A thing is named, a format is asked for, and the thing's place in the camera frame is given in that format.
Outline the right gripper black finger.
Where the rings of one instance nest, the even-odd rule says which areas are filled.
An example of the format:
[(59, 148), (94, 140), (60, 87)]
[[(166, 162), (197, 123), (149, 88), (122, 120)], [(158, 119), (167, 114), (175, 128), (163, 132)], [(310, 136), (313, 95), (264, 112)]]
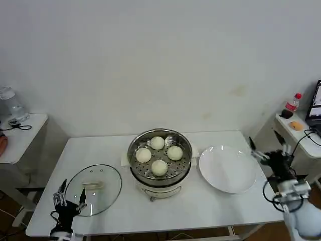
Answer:
[(274, 134), (275, 134), (278, 142), (282, 145), (282, 155), (289, 156), (290, 151), (291, 151), (291, 146), (289, 144), (287, 144), (284, 137), (281, 134), (279, 134), (276, 130), (274, 130)]
[(256, 146), (254, 144), (254, 141), (252, 140), (251, 137), (248, 137), (249, 139), (249, 146), (250, 146), (250, 149), (251, 149), (251, 155), (256, 159), (258, 160), (262, 165), (267, 165), (268, 164), (268, 160), (269, 160), (269, 157), (264, 154), (263, 152), (261, 151), (258, 151), (256, 149)]

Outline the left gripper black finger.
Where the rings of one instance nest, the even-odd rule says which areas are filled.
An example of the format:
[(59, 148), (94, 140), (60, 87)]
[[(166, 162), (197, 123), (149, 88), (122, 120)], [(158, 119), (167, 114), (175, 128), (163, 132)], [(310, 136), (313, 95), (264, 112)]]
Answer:
[(83, 188), (82, 193), (80, 195), (77, 211), (82, 211), (86, 207), (87, 204), (85, 202), (86, 202), (86, 190), (85, 188)]
[(67, 179), (63, 181), (61, 186), (58, 188), (58, 191), (53, 194), (53, 203), (54, 206), (67, 206), (65, 200), (65, 189), (66, 189)]

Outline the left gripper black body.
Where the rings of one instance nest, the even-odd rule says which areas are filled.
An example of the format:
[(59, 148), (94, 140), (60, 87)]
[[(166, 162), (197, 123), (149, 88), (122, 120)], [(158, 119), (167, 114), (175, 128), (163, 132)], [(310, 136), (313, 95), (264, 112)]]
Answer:
[(55, 205), (55, 210), (51, 212), (51, 217), (56, 221), (56, 226), (51, 233), (73, 233), (72, 223), (73, 218), (78, 215), (78, 205), (71, 201), (66, 201), (66, 203), (67, 205)]

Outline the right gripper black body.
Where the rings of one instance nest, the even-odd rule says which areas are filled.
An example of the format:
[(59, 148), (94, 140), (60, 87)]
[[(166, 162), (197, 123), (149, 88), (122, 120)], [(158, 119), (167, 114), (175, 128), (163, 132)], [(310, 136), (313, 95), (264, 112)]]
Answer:
[(288, 164), (288, 155), (284, 156), (282, 150), (266, 152), (265, 154), (269, 157), (267, 165), (280, 182), (293, 179), (293, 173)]

